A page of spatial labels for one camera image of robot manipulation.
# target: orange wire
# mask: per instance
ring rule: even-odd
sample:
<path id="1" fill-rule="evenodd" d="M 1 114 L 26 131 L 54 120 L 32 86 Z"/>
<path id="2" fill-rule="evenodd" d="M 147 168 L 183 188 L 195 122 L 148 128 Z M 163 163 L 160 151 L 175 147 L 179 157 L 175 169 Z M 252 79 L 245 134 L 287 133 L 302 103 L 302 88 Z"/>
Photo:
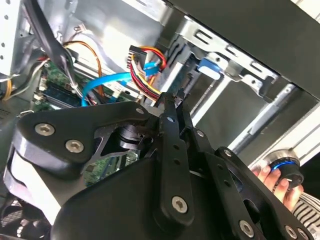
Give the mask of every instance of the orange wire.
<path id="1" fill-rule="evenodd" d="M 98 64 L 98 76 L 99 76 L 99 78 L 102 77 L 102 66 L 101 66 L 101 62 L 100 62 L 100 59 L 99 59 L 96 51 L 89 44 L 87 44 L 86 42 L 78 41 L 78 40 L 67 41 L 67 42 L 65 42 L 63 44 L 63 46 L 68 47 L 68 46 L 73 45 L 73 44 L 81 44 L 81 45 L 85 46 L 87 49 L 89 49 L 92 52 L 92 54 L 95 56 L 96 62 Z M 98 90 L 98 93 L 101 96 L 103 96 L 103 97 L 105 96 L 104 88 L 102 87 L 102 85 L 98 86 L 97 90 Z"/>

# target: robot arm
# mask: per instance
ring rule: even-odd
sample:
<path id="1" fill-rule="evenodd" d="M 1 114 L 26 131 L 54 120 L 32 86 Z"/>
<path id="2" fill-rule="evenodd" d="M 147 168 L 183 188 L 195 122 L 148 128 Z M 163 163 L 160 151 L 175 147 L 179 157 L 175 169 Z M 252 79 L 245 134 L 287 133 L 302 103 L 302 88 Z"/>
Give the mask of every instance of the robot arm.
<path id="1" fill-rule="evenodd" d="M 135 102 L 28 114 L 5 184 L 43 211 L 53 240 L 313 239 L 233 152 L 211 148 L 176 100 L 163 93 L 160 115 Z M 85 186 L 90 163 L 130 149 L 138 161 Z"/>

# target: black wire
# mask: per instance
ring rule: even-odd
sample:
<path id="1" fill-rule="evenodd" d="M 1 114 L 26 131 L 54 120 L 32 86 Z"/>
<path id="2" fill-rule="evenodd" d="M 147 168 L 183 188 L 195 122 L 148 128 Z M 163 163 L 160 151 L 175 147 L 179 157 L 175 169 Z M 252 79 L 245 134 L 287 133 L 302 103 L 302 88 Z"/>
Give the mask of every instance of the black wire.
<path id="1" fill-rule="evenodd" d="M 30 81 L 32 80 L 32 75 L 34 73 L 35 68 L 38 67 L 40 64 L 41 64 L 41 62 L 38 61 L 32 65 L 32 67 L 28 73 L 28 76 L 26 77 L 26 80 L 19 87 L 17 87 L 15 90 L 13 90 L 11 92 L 11 95 L 14 95 L 14 94 L 20 92 L 21 90 L 25 89 L 29 85 Z"/>
<path id="2" fill-rule="evenodd" d="M 26 17 L 41 47 L 43 47 L 50 60 L 67 75 L 72 83 L 75 83 L 72 60 L 70 61 L 69 54 L 65 48 L 56 40 L 38 1 L 23 0 L 23 3 Z"/>

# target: human hand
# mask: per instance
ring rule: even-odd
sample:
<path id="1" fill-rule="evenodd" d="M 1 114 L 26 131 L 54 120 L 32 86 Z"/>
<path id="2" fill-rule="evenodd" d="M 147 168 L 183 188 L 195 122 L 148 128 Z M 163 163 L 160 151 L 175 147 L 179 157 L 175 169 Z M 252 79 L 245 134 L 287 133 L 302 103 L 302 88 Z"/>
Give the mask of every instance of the human hand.
<path id="1" fill-rule="evenodd" d="M 269 166 L 264 167 L 260 172 L 254 170 L 253 173 L 271 192 L 273 191 L 276 182 L 281 175 L 279 169 L 271 172 L 271 168 Z M 287 191 L 288 188 L 289 181 L 284 178 L 279 182 L 273 193 L 290 211 L 292 211 L 297 204 L 300 195 L 304 192 L 304 188 L 302 185 L 299 185 Z"/>

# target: bolt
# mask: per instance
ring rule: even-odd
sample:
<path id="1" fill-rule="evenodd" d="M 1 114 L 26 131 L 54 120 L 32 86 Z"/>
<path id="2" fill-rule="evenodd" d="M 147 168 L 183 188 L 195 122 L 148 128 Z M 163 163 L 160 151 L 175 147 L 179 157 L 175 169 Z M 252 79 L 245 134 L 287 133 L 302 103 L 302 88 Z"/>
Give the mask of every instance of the bolt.
<path id="1" fill-rule="evenodd" d="M 255 232 L 254 232 L 253 228 L 251 227 L 251 225 L 247 221 L 241 220 L 239 222 L 239 226 L 240 226 L 242 232 L 245 235 L 247 235 L 249 238 L 252 239 L 254 237 Z"/>
<path id="2" fill-rule="evenodd" d="M 55 133 L 55 128 L 47 123 L 39 123 L 35 126 L 34 130 L 37 134 L 42 136 L 51 136 Z"/>
<path id="3" fill-rule="evenodd" d="M 145 114 L 145 112 L 142 110 L 142 109 L 140 109 L 140 108 L 136 108 L 135 109 L 139 114 Z"/>
<path id="4" fill-rule="evenodd" d="M 71 153 L 79 154 L 85 149 L 85 146 L 82 142 L 72 139 L 65 143 L 65 148 Z"/>
<path id="5" fill-rule="evenodd" d="M 200 130 L 197 130 L 196 133 L 200 136 L 200 137 L 204 137 L 204 133 Z"/>
<path id="6" fill-rule="evenodd" d="M 309 240 L 309 237 L 307 236 L 307 234 L 306 234 L 301 228 L 298 228 L 298 232 L 301 234 L 301 236 L 302 236 L 305 240 Z"/>
<path id="7" fill-rule="evenodd" d="M 170 122 L 174 123 L 175 120 L 173 120 L 171 117 L 167 116 L 166 119 L 168 119 Z"/>
<path id="8" fill-rule="evenodd" d="M 188 210 L 186 201 L 180 196 L 174 196 L 172 198 L 172 207 L 180 214 L 185 214 Z"/>
<path id="9" fill-rule="evenodd" d="M 228 157 L 232 157 L 231 152 L 228 149 L 224 150 L 225 155 L 227 155 Z"/>
<path id="10" fill-rule="evenodd" d="M 295 233 L 295 231 L 290 226 L 286 225 L 285 226 L 285 230 L 290 235 L 291 238 L 293 238 L 293 239 L 297 239 L 298 238 L 297 234 Z"/>

